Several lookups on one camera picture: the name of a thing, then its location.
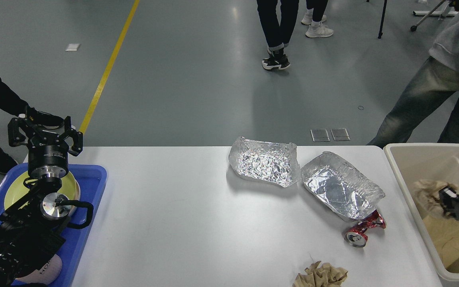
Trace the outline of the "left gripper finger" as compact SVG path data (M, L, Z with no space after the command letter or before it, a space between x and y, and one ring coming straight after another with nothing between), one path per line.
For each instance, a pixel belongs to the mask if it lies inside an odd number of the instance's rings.
M8 123L8 144L11 147L26 145L35 148L45 145L43 129L30 119L31 107L27 106L24 113L12 118Z
M72 126L70 116L66 116L63 122L64 132L57 136L54 144L65 152L78 156L83 151L83 133Z

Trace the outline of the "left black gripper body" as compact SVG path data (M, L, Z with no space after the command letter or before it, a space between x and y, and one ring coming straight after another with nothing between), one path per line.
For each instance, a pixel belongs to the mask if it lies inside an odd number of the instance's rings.
M63 178L69 173L69 146L64 140L28 143L28 175L33 179Z

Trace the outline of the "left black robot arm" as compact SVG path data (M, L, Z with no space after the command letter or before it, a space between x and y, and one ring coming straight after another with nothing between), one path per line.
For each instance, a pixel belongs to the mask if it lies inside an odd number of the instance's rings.
M8 123L11 147L28 149L28 192L0 215L0 287L40 269L65 243L66 228L84 229L91 224L94 206L69 199L59 192L62 178L69 174L69 155L83 149L83 134L63 120L58 134L29 119L29 112Z

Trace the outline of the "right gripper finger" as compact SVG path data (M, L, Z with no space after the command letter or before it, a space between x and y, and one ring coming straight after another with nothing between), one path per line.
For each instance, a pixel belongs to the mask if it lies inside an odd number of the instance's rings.
M454 188L446 185L439 190L439 200L445 216L457 218L459 214L459 195Z

